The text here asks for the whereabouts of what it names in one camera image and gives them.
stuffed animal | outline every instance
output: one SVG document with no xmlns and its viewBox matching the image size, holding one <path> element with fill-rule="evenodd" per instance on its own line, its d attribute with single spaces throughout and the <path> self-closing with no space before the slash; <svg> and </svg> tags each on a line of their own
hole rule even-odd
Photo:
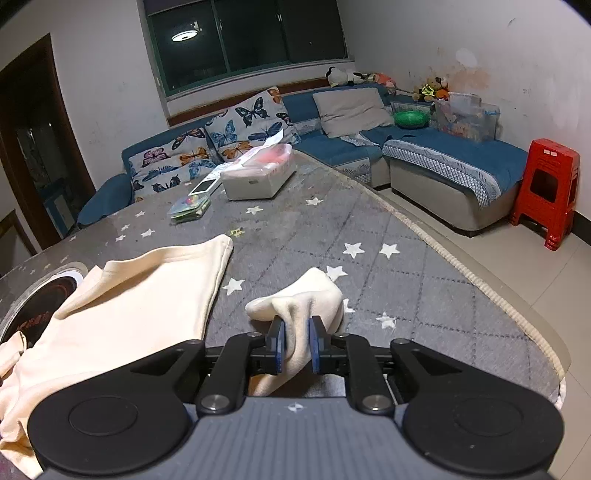
<svg viewBox="0 0 591 480">
<path fill-rule="evenodd" d="M 353 70 L 343 72 L 337 67 L 331 67 L 329 68 L 329 71 L 326 72 L 326 79 L 329 81 L 331 87 L 340 85 L 358 85 L 366 81 L 364 77 L 367 76 L 359 72 L 354 72 Z"/>
<path fill-rule="evenodd" d="M 396 95 L 396 82 L 385 73 L 372 73 L 367 75 L 366 81 L 384 85 L 389 95 Z"/>
<path fill-rule="evenodd" d="M 435 98 L 449 98 L 447 79 L 444 77 L 429 77 L 424 85 L 415 86 L 413 89 L 415 102 L 432 102 Z"/>
</svg>

folded cloth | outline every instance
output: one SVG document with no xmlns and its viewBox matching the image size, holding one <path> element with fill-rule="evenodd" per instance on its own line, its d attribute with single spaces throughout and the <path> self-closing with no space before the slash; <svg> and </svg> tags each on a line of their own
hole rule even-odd
<svg viewBox="0 0 591 480">
<path fill-rule="evenodd" d="M 88 273 L 33 348 L 25 350 L 19 332 L 1 345 L 0 452 L 36 477 L 41 468 L 27 421 L 41 400 L 184 340 L 203 338 L 231 252 L 232 240 L 220 235 L 200 245 L 109 261 L 104 270 Z"/>
<path fill-rule="evenodd" d="M 311 268 L 289 287 L 246 304 L 253 320 L 270 322 L 279 315 L 285 322 L 285 363 L 279 375 L 251 379 L 249 394 L 269 395 L 295 376 L 310 361 L 308 319 L 319 315 L 328 333 L 335 333 L 343 319 L 343 294 L 318 268 Z"/>
</svg>

red plastic stool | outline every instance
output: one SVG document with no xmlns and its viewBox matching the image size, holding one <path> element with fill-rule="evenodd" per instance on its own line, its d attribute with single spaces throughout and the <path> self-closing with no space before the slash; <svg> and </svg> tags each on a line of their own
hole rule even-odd
<svg viewBox="0 0 591 480">
<path fill-rule="evenodd" d="M 578 182 L 577 152 L 547 138 L 534 140 L 511 224 L 518 225 L 521 215 L 527 215 L 548 229 L 546 248 L 557 250 L 573 227 Z"/>
</svg>

tissue box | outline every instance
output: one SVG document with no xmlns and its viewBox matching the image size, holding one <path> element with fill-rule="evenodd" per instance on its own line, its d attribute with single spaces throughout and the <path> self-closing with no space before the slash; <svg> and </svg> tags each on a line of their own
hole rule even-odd
<svg viewBox="0 0 591 480">
<path fill-rule="evenodd" d="M 230 200 L 268 199 L 296 171 L 291 145 L 277 144 L 258 151 L 246 162 L 237 160 L 221 174 Z"/>
</svg>

doorway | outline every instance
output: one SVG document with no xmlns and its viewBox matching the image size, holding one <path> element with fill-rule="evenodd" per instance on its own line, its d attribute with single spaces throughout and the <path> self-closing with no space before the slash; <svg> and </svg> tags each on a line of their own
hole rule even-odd
<svg viewBox="0 0 591 480">
<path fill-rule="evenodd" d="M 61 96 L 50 34 L 0 72 L 0 159 L 43 249 L 76 228 L 96 192 Z"/>
</svg>

